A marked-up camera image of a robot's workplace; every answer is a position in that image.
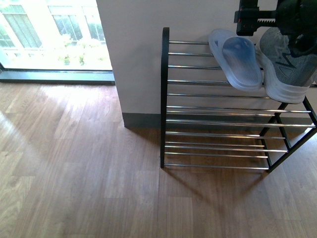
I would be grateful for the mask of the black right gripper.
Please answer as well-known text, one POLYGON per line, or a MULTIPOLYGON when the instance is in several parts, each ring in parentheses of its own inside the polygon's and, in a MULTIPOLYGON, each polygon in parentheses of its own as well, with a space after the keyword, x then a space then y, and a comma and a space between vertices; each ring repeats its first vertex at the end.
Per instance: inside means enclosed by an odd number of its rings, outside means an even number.
POLYGON ((236 34, 253 36, 260 27, 275 27, 288 37, 292 54, 317 52, 317 1, 279 0, 275 10, 260 10, 257 0, 240 0, 234 14, 236 34))

